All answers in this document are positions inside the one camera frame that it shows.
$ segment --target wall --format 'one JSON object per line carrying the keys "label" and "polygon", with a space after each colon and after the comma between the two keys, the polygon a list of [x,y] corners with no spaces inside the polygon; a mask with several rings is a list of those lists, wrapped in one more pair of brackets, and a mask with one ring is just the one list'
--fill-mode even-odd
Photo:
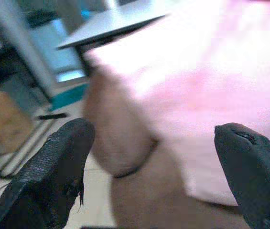
{"label": "wall", "polygon": [[25,19],[14,0],[0,0],[0,24],[6,30],[10,42],[19,50],[19,54],[27,62],[37,80],[50,95],[53,95],[57,84],[55,76],[33,45],[26,29]]}

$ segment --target pink fabric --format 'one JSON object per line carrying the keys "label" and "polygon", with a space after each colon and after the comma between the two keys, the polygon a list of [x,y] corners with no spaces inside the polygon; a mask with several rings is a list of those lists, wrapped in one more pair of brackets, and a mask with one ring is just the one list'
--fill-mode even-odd
{"label": "pink fabric", "polygon": [[236,205],[214,126],[242,123],[270,139],[270,2],[187,0],[87,57],[173,150],[190,196]]}

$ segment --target white floor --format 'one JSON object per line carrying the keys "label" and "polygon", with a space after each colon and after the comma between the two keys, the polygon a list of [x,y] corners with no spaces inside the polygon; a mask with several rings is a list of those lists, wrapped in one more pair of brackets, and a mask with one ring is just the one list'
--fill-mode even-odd
{"label": "white floor", "polygon": [[[58,119],[46,133],[42,142],[35,147],[35,152],[42,146],[49,134],[56,131],[64,123],[82,116],[83,101],[55,110],[55,113],[66,112],[70,116]],[[0,180],[0,187],[8,181]],[[111,215],[109,186],[110,175],[103,171],[91,154],[88,156],[84,172],[84,206],[79,209],[79,199],[71,209],[65,229],[79,229],[82,226],[114,227],[115,222]]]}

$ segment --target pink cloth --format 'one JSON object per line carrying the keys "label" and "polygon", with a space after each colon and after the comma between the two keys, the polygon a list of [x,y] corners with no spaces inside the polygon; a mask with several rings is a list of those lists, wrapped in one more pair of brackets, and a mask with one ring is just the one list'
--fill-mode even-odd
{"label": "pink cloth", "polygon": [[270,139],[270,2],[187,0],[87,58],[172,149],[190,196],[236,205],[214,126],[242,123]]}

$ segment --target white table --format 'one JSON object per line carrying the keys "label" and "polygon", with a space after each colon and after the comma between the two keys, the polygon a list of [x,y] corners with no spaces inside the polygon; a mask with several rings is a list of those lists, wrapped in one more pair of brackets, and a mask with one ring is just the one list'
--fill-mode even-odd
{"label": "white table", "polygon": [[113,37],[141,28],[169,13],[170,0],[137,0],[123,6],[101,12],[74,31],[57,48],[75,47],[80,55],[84,71],[89,75],[89,64],[83,58],[85,48],[92,43],[105,44]]}

